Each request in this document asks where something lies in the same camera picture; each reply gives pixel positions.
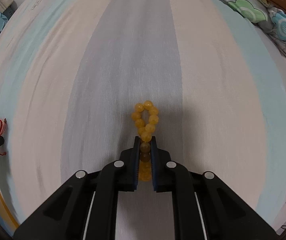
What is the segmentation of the striped bed sheet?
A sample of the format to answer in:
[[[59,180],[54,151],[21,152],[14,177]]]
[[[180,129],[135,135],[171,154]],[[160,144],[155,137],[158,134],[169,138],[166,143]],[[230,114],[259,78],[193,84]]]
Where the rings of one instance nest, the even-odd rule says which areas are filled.
[[[0,192],[20,224],[77,170],[159,147],[286,224],[286,57],[220,0],[26,0],[0,34]]]

